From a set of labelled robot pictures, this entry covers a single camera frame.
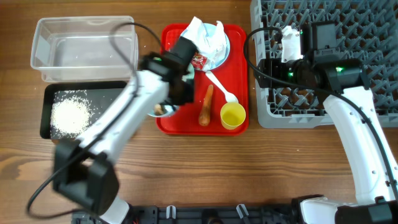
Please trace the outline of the red snack wrapper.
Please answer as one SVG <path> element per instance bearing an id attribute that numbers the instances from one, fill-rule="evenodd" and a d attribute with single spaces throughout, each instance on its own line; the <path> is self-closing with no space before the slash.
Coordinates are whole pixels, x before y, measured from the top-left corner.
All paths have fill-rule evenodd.
<path id="1" fill-rule="evenodd" d="M 207 58 L 199 53 L 196 53 L 191 60 L 191 64 L 193 65 L 195 70 L 203 70 L 206 62 Z"/>

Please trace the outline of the white napkin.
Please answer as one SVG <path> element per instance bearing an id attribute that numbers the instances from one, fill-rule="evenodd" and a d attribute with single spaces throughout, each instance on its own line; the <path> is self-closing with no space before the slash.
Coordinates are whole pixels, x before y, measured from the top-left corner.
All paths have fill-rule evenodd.
<path id="1" fill-rule="evenodd" d="M 216 25 L 205 24 L 194 17 L 181 36 L 191 40 L 199 54 L 205 56 L 211 64 L 217 64 L 226 57 L 228 44 L 221 21 L 217 21 Z"/>

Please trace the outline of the light blue bowl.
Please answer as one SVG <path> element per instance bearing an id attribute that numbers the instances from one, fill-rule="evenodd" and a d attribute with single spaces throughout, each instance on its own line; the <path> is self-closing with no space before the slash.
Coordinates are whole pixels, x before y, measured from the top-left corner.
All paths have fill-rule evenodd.
<path id="1" fill-rule="evenodd" d="M 163 117 L 169 117 L 173 116 L 179 109 L 179 106 L 176 105 L 163 105 L 164 106 L 164 111 L 165 113 L 161 116 L 156 116 L 154 114 L 154 108 L 148 113 L 149 116 L 155 117 L 155 118 L 163 118 Z"/>

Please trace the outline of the brown mushroom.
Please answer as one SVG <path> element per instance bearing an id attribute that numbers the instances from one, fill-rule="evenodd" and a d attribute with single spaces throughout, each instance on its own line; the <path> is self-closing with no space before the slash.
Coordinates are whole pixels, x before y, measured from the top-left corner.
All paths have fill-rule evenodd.
<path id="1" fill-rule="evenodd" d="M 164 106 L 163 105 L 161 105 L 161 104 L 156 104 L 155 106 L 154 106 L 154 114 L 156 115 L 156 116 L 161 116 L 161 115 L 163 115 L 165 113 L 165 111 L 164 111 Z"/>

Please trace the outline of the orange carrot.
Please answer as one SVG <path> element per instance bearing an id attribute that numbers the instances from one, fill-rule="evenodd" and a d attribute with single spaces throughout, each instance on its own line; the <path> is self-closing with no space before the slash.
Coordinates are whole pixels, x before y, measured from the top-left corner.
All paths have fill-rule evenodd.
<path id="1" fill-rule="evenodd" d="M 211 121 L 211 101 L 213 96 L 213 90 L 214 86 L 209 85 L 198 117 L 198 123 L 201 126 L 208 126 Z"/>

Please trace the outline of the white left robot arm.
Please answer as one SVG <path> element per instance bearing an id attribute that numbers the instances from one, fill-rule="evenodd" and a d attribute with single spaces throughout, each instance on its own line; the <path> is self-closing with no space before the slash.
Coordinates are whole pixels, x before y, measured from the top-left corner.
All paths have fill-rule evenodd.
<path id="1" fill-rule="evenodd" d="M 106 223 L 131 223 L 132 208 L 118 197 L 114 166 L 155 105 L 193 101 L 193 83 L 182 77 L 196 52 L 195 44 L 181 37 L 170 51 L 145 56 L 141 69 L 103 115 L 74 141 L 56 146 L 54 191 Z"/>

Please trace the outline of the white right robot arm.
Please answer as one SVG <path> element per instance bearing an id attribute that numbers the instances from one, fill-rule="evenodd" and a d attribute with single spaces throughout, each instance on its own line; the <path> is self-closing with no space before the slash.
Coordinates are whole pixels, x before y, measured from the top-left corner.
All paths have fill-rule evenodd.
<path id="1" fill-rule="evenodd" d="M 383 133 L 362 62 L 343 59 L 333 21 L 299 30 L 270 27 L 280 59 L 255 69 L 275 88 L 312 90 L 332 119 L 351 167 L 355 203 L 311 195 L 292 201 L 293 223 L 396 223 L 397 162 Z"/>

